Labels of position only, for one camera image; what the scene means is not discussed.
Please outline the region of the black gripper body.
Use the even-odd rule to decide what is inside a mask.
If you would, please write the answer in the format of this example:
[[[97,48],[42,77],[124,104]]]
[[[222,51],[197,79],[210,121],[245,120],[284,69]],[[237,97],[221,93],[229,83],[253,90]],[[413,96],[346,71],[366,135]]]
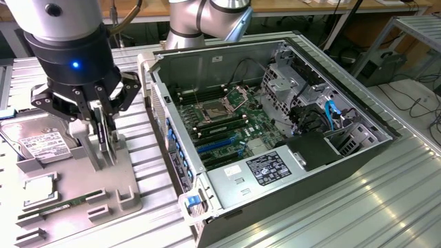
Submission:
[[[101,81],[114,88],[121,80],[108,41],[108,29],[100,24],[86,37],[49,41],[24,32],[33,54],[52,87],[90,86]]]

